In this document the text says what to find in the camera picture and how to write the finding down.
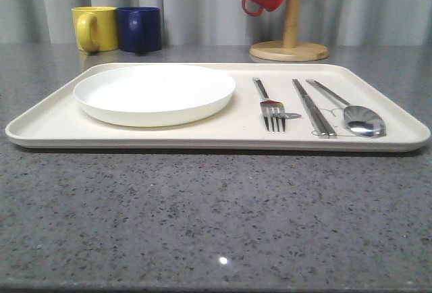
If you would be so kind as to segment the silver fork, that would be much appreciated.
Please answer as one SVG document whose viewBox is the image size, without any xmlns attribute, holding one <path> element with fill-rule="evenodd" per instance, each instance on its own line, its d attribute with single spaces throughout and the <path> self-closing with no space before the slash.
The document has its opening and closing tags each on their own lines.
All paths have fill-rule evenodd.
<svg viewBox="0 0 432 293">
<path fill-rule="evenodd" d="M 260 108 L 266 130 L 273 133 L 284 133 L 286 131 L 286 112 L 284 104 L 269 98 L 259 78 L 253 78 L 252 80 L 262 97 Z"/>
</svg>

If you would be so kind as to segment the white round plate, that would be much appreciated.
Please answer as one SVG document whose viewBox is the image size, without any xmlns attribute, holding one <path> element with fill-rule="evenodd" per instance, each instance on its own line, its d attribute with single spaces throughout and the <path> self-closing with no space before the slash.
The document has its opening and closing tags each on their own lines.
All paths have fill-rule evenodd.
<svg viewBox="0 0 432 293">
<path fill-rule="evenodd" d="M 225 72 L 185 64 L 117 68 L 90 76 L 73 91 L 91 117 L 131 127 L 187 124 L 221 111 L 236 81 Z"/>
</svg>

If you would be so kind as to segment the silver spoon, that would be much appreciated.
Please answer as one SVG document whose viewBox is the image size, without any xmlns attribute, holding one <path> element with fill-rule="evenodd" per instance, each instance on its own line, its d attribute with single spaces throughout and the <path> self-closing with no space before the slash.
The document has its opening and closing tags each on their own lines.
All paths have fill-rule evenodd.
<svg viewBox="0 0 432 293">
<path fill-rule="evenodd" d="M 316 80 L 307 79 L 306 81 L 344 105 L 343 117 L 347 129 L 349 129 L 351 133 L 364 138 L 380 138 L 387 135 L 385 122 L 375 111 L 361 105 L 352 105 L 343 97 Z"/>
</svg>

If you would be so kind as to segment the wooden mug tree stand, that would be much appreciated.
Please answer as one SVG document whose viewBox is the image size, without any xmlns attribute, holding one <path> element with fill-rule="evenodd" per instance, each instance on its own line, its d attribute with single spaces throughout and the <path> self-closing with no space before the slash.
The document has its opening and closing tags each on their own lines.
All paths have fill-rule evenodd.
<svg viewBox="0 0 432 293">
<path fill-rule="evenodd" d="M 298 40 L 299 15 L 300 0 L 287 0 L 282 40 L 256 43 L 249 53 L 273 61 L 303 62 L 327 58 L 329 50 L 326 46 Z"/>
</svg>

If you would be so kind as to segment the grey curtain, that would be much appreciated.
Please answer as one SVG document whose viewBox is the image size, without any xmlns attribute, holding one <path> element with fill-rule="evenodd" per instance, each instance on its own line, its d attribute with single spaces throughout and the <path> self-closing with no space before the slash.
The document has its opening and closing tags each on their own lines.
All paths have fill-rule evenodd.
<svg viewBox="0 0 432 293">
<path fill-rule="evenodd" d="M 241 0 L 1 0 L 2 43 L 73 43 L 79 6 L 160 8 L 168 45 L 249 45 L 281 38 L 284 9 L 259 17 Z M 300 0 L 298 37 L 324 45 L 428 45 L 431 0 Z"/>
</svg>

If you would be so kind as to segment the dark blue mug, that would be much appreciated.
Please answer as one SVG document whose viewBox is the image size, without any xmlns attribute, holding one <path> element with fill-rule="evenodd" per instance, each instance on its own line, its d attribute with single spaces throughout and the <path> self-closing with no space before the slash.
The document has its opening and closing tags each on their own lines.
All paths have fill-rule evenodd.
<svg viewBox="0 0 432 293">
<path fill-rule="evenodd" d="M 158 7 L 115 9 L 119 48 L 132 53 L 162 49 L 161 10 Z"/>
</svg>

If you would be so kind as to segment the yellow mug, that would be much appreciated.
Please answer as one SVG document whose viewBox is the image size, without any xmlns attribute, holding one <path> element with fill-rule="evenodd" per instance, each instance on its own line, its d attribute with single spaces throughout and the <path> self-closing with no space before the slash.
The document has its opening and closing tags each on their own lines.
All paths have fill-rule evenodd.
<svg viewBox="0 0 432 293">
<path fill-rule="evenodd" d="M 74 32 L 80 51 L 116 50 L 118 45 L 115 7 L 72 8 Z"/>
</svg>

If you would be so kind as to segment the beige rabbit serving tray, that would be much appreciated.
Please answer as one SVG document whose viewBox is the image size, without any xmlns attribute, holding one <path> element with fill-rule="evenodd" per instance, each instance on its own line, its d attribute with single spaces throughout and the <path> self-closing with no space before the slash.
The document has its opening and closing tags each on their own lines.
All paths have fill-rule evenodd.
<svg viewBox="0 0 432 293">
<path fill-rule="evenodd" d="M 219 113 L 190 124 L 131 128 L 100 122 L 78 106 L 72 91 L 79 81 L 122 68 L 105 63 L 89 68 L 12 120 L 5 129 L 14 143 L 29 148 L 254 149 L 300 151 L 407 152 L 423 147 L 428 127 L 350 70 L 327 64 L 212 63 L 237 87 Z M 266 131 L 259 108 L 258 77 L 271 98 L 300 114 L 284 133 Z M 347 101 L 377 112 L 387 135 L 364 138 L 349 132 L 342 108 L 306 80 L 313 79 Z"/>
</svg>

